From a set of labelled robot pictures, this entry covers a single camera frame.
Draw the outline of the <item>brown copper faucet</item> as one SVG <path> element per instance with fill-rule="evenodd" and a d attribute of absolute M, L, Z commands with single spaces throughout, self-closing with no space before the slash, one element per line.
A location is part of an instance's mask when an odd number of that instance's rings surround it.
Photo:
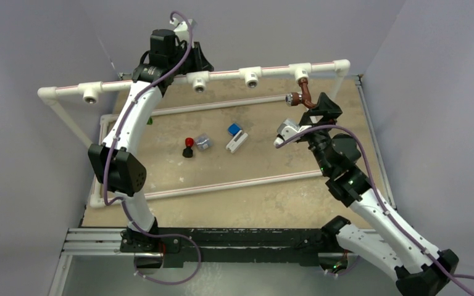
<path fill-rule="evenodd" d="M 313 109 L 317 105 L 312 102 L 312 96 L 309 91 L 309 81 L 307 78 L 301 78 L 297 81 L 301 92 L 291 92 L 285 96 L 285 102 L 288 106 L 303 105 L 308 109 Z"/>

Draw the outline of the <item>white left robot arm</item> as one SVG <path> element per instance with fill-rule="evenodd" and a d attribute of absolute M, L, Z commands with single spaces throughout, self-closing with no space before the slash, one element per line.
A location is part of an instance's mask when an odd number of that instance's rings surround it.
<path fill-rule="evenodd" d="M 158 29 L 151 33 L 149 50 L 133 70 L 128 99 L 109 134 L 100 144 L 92 144 L 88 157 L 96 179 L 102 184 L 103 199 L 108 192 L 122 205 L 128 218 L 127 232 L 137 234 L 135 244 L 144 252 L 159 246 L 157 221 L 143 194 L 147 171 L 136 154 L 142 133 L 152 112 L 177 75 L 186 75 L 213 66 L 197 49 L 193 31 Z"/>

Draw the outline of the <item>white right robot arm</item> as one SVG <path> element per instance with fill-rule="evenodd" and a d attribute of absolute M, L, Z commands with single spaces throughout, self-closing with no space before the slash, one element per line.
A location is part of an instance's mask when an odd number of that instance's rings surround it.
<path fill-rule="evenodd" d="M 375 186 L 371 169 L 362 171 L 356 164 L 366 156 L 353 132 L 339 127 L 340 133 L 330 136 L 342 110 L 324 92 L 316 104 L 298 93 L 288 95 L 286 102 L 307 108 L 296 140 L 308 143 L 322 175 L 328 178 L 329 192 L 381 237 L 371 239 L 337 216 L 323 227 L 323 246 L 331 251 L 342 247 L 357 253 L 388 275 L 402 295 L 436 295 L 449 283 L 458 256 L 423 238 L 387 203 Z"/>

